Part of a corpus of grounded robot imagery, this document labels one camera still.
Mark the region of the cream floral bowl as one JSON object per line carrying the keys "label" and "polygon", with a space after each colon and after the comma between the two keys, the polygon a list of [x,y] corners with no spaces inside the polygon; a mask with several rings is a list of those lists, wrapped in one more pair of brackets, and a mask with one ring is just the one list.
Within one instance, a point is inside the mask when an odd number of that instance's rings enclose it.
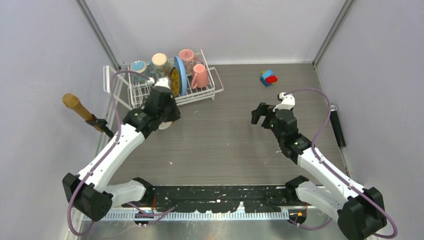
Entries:
{"label": "cream floral bowl", "polygon": [[167,128],[169,128],[170,126],[172,126],[176,121],[167,121],[167,122],[162,122],[159,126],[158,129],[159,130],[165,130]]}

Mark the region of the yellow patterned plate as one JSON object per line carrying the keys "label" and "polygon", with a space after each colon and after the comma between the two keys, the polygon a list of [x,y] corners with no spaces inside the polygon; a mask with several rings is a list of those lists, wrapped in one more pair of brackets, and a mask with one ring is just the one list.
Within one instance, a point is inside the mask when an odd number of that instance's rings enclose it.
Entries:
{"label": "yellow patterned plate", "polygon": [[176,67],[173,67],[170,71],[169,79],[171,81],[171,91],[174,97],[178,97],[180,95],[181,89],[181,79],[179,75],[179,71]]}

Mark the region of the blue plate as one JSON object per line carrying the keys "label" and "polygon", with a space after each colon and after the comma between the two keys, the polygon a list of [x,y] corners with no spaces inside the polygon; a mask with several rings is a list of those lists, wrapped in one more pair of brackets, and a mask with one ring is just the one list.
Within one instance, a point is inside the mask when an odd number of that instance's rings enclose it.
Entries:
{"label": "blue plate", "polygon": [[182,97],[187,94],[187,90],[188,90],[188,80],[187,80],[185,65],[183,60],[179,56],[175,56],[173,60],[174,60],[174,67],[177,69],[178,76],[179,76],[179,83],[180,83],[179,96]]}

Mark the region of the gold microphone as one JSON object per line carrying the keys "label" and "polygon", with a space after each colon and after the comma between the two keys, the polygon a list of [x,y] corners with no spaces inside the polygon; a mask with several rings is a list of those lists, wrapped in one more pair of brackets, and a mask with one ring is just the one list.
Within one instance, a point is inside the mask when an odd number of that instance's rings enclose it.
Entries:
{"label": "gold microphone", "polygon": [[108,122],[105,119],[97,118],[94,114],[88,111],[80,99],[72,93],[66,93],[62,96],[62,102],[64,105],[76,112],[80,117],[82,117],[85,122],[94,127],[101,133],[105,133],[109,138],[114,136],[114,133],[107,127]]}

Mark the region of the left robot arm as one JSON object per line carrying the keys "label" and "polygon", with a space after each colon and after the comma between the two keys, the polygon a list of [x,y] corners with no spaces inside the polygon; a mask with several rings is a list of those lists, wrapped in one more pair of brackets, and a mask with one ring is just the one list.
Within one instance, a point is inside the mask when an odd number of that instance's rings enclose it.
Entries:
{"label": "left robot arm", "polygon": [[147,183],[135,178],[127,183],[109,185],[112,176],[129,154],[154,131],[177,121],[181,113],[170,89],[154,87],[144,106],[130,110],[117,133],[95,159],[78,174],[62,179],[66,199],[89,219],[97,222],[113,207],[136,202],[148,207],[153,193]]}

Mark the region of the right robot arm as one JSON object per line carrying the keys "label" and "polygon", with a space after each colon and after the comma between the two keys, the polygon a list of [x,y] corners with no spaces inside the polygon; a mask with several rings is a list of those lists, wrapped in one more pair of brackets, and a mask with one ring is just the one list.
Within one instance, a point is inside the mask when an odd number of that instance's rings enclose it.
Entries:
{"label": "right robot arm", "polygon": [[285,184],[285,198],[291,205],[308,203],[334,220],[349,240],[364,240],[387,225],[382,213],[384,199],[375,187],[365,188],[332,165],[312,142],[299,132],[291,108],[277,109],[261,102],[251,112],[251,123],[261,126],[275,136],[282,154],[312,174],[324,189],[304,176]]}

